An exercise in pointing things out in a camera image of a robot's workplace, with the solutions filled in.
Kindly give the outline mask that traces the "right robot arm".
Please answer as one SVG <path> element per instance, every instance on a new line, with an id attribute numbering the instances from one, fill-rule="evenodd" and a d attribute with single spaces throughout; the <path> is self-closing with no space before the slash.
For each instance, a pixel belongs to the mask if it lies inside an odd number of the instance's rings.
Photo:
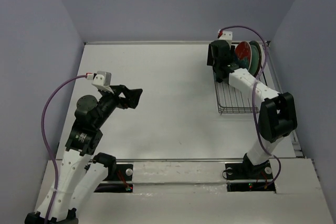
<path id="1" fill-rule="evenodd" d="M 241 163 L 226 166 L 225 179 L 256 179 L 265 173 L 275 147 L 297 128 L 293 96 L 259 81 L 261 57 L 256 41 L 233 46 L 228 40 L 218 39 L 208 45 L 207 65 L 212 67 L 214 80 L 250 98 L 256 128 L 256 143 Z"/>

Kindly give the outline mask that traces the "red teal floral plate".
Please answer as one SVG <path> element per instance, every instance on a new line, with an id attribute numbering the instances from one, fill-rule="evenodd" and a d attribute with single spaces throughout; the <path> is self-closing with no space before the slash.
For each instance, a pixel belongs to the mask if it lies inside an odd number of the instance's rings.
<path id="1" fill-rule="evenodd" d="M 248 69 L 250 67 L 252 51 L 249 42 L 240 42 L 235 48 L 235 55 L 242 68 Z"/>

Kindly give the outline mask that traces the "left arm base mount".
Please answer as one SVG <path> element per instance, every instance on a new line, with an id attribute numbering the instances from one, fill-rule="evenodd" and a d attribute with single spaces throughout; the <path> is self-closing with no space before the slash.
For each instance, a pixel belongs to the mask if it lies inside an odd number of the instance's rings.
<path id="1" fill-rule="evenodd" d="M 132 193 L 133 164 L 117 163 L 116 169 L 108 171 L 107 177 L 99 184 L 95 193 Z"/>

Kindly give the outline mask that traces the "dark teal round plate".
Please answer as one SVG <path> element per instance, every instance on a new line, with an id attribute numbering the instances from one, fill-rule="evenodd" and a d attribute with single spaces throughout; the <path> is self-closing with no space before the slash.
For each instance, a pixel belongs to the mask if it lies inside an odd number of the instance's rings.
<path id="1" fill-rule="evenodd" d="M 256 71 L 256 73 L 255 73 L 255 75 L 257 75 L 257 74 L 259 73 L 260 69 L 261 69 L 261 63 L 262 63 L 261 46 L 260 46 L 260 44 L 259 44 L 257 41 L 255 41 L 255 40 L 251 41 L 251 44 L 257 47 L 257 50 L 258 50 L 258 53 L 259 53 L 258 68 L 257 68 L 257 71 Z"/>

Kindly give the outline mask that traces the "light green round plate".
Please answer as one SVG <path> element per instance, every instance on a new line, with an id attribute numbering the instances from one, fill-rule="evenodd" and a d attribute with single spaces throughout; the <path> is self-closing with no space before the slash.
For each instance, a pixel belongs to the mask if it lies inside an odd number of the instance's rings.
<path id="1" fill-rule="evenodd" d="M 259 53 L 257 50 L 257 47 L 251 44 L 251 41 L 249 42 L 251 47 L 251 60 L 250 60 L 250 67 L 249 72 L 256 77 L 255 75 L 257 68 L 258 68 L 258 59 L 259 59 Z"/>

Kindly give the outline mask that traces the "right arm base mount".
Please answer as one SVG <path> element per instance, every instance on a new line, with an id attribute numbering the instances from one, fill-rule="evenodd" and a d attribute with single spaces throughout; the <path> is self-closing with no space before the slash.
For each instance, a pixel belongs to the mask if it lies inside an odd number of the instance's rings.
<path id="1" fill-rule="evenodd" d="M 274 176 L 270 162 L 262 164 L 255 170 L 244 170 L 242 163 L 226 163 L 222 177 L 227 181 L 227 191 L 233 192 L 276 192 L 272 183 Z"/>

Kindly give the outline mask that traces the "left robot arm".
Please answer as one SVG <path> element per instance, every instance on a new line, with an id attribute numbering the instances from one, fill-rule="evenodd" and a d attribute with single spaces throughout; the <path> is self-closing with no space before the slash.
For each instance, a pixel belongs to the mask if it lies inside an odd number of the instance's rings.
<path id="1" fill-rule="evenodd" d="M 71 128 L 54 185 L 25 223 L 78 223 L 83 203 L 104 179 L 116 174 L 116 158 L 106 153 L 95 154 L 102 139 L 101 127 L 116 108 L 135 109 L 142 89 L 124 85 L 97 87 L 100 99 L 82 96 L 76 104 Z"/>

